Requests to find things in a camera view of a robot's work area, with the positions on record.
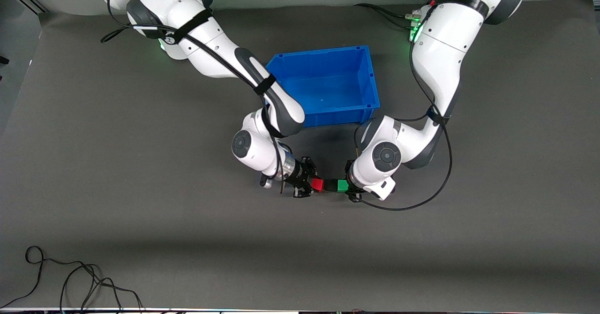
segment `white robot link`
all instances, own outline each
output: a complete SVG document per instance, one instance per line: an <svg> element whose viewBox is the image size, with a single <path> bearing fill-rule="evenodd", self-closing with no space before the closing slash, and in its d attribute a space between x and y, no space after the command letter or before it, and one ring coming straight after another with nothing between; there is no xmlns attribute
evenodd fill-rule
<svg viewBox="0 0 600 314"><path fill-rule="evenodd" d="M362 154L349 166L351 190L364 190L380 200L394 190L392 175L403 164L426 166L456 101L460 67L483 23L499 24L522 0L430 0L420 9L422 22L414 37L411 58L415 77L428 86L435 105L422 130L391 117L370 122L360 140Z"/></svg>
<svg viewBox="0 0 600 314"><path fill-rule="evenodd" d="M308 157L302 162L281 146L274 137L295 135L304 124L304 110L275 81L249 50L233 43L212 17L212 0L110 0L112 8L126 10L131 24L163 25L176 29L173 34L157 28L141 28L143 36L161 40L165 51L177 60L187 59L203 75L237 77L189 36L216 53L255 87L266 105L244 118L242 130L233 139L232 152L254 170L263 173L261 185L269 188L272 180L285 180L296 188L294 196L312 191L309 177L315 167Z"/></svg>

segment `gray table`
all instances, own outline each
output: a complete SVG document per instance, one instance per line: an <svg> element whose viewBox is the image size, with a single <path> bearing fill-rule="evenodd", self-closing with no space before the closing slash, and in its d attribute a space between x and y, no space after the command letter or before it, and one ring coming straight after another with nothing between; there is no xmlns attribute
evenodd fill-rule
<svg viewBox="0 0 600 314"><path fill-rule="evenodd" d="M407 12L411 6L391 7ZM403 31L365 8L224 10L233 41L280 52L369 45L377 115L427 108ZM52 15L0 143L2 302L34 284L25 248L98 263L149 307L597 312L600 38L591 0L525 3L486 26L449 124L454 174L437 200L384 212L342 195L297 200L257 185L230 150L260 106L109 17ZM290 137L343 175L353 126ZM396 175L382 205L431 194L448 164ZM15 306L56 306L69 269L48 265ZM73 280L77 306L87 279ZM133 299L125 301L134 306ZM109 291L93 304L114 306Z"/></svg>

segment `gray floor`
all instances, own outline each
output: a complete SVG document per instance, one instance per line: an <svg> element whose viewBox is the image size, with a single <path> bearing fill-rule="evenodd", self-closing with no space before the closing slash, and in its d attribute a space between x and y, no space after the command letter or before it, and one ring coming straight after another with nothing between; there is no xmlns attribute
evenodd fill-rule
<svg viewBox="0 0 600 314"><path fill-rule="evenodd" d="M0 135L8 122L19 89L36 51L41 26L35 13L17 0L0 0Z"/></svg>
<svg viewBox="0 0 600 314"><path fill-rule="evenodd" d="M406 12L410 6L392 7ZM369 45L382 108L427 108L405 32L365 8L215 13L264 62L275 53ZM108 17L52 15L0 141L0 299L48 256L94 262L152 307L597 313L600 308L600 37L591 0L525 3L485 26L465 59L449 124L454 175L437 200L390 213L333 194L257 186L231 155L259 107ZM353 126L291 137L323 176L353 158ZM396 175L382 205L432 193L448 164ZM69 269L48 265L15 306L56 306ZM88 280L75 278L77 306ZM124 301L133 306L133 299ZM103 292L96 306L114 306Z"/></svg>

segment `floor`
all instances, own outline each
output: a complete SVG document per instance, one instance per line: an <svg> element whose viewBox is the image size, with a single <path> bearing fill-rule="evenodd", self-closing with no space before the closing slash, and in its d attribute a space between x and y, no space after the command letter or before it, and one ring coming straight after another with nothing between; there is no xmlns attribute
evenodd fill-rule
<svg viewBox="0 0 600 314"><path fill-rule="evenodd" d="M35 13L17 0L0 0L0 135L15 105L21 84L36 51L41 26Z"/></svg>
<svg viewBox="0 0 600 314"><path fill-rule="evenodd" d="M263 62L368 45L382 103L375 115L411 118L428 107L406 32L368 8L214 16ZM52 258L97 263L149 307L600 308L600 38L589 0L527 2L482 28L448 124L452 177L436 200L400 213L341 194L298 200L289 188L260 188L231 154L244 116L261 106L242 81L204 77L137 32L101 45L116 28L110 17L42 20L0 139L0 302L36 281L23 260L36 244ZM307 128L285 142L324 178L342 177L355 158L353 129ZM429 166L395 175L396 193L381 205L425 199L447 166L442 141ZM69 270L46 265L36 292L15 306L56 306ZM74 276L67 306L89 286ZM114 307L111 293L93 306Z"/></svg>

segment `table surface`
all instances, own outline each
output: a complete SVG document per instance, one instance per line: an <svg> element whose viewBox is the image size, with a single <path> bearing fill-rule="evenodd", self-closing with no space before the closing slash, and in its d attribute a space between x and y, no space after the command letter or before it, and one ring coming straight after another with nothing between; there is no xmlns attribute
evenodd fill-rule
<svg viewBox="0 0 600 314"><path fill-rule="evenodd" d="M340 194L292 199L258 186L230 144L258 109L238 79L210 79L109 17L50 15L0 141L0 299L28 292L25 248L97 263L148 307L597 312L600 308L600 38L591 0L528 2L485 26L465 58L448 125L454 170L409 212ZM414 6L391 9L408 13ZM427 100L406 32L358 7L217 11L263 62L276 53L369 45L382 107ZM354 158L354 126L286 142L325 177ZM428 197L448 165L396 174L381 205ZM71 268L45 266L14 306L57 306ZM75 276L67 305L88 280ZM92 304L114 307L109 291ZM124 305L135 306L133 299Z"/></svg>

